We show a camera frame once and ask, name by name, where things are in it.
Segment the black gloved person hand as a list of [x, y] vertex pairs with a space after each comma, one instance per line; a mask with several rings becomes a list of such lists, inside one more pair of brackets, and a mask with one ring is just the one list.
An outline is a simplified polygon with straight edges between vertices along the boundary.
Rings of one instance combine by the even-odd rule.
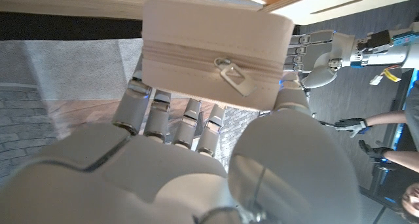
[[384, 157], [384, 153], [388, 151], [393, 151], [393, 149], [388, 148], [388, 147], [373, 148], [370, 145], [366, 144], [364, 140], [359, 140], [358, 144], [361, 150], [365, 152], [375, 162], [386, 160], [386, 158]]
[[334, 126], [338, 131], [349, 132], [351, 138], [354, 138], [357, 134], [364, 134], [371, 128], [362, 118], [341, 119]]

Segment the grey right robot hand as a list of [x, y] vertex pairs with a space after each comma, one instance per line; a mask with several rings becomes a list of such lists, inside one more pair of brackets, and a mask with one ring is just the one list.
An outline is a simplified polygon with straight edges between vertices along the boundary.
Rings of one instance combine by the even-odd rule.
[[298, 77], [213, 157], [97, 124], [48, 146], [1, 189], [2, 223], [359, 223], [357, 179]]

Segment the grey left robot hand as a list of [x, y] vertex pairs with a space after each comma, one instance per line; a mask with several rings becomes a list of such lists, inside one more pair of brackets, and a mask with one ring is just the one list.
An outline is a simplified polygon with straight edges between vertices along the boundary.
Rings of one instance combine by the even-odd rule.
[[350, 66], [354, 45], [353, 35], [334, 30], [293, 35], [283, 70], [305, 74], [301, 79], [305, 88], [325, 86], [336, 79], [340, 68]]

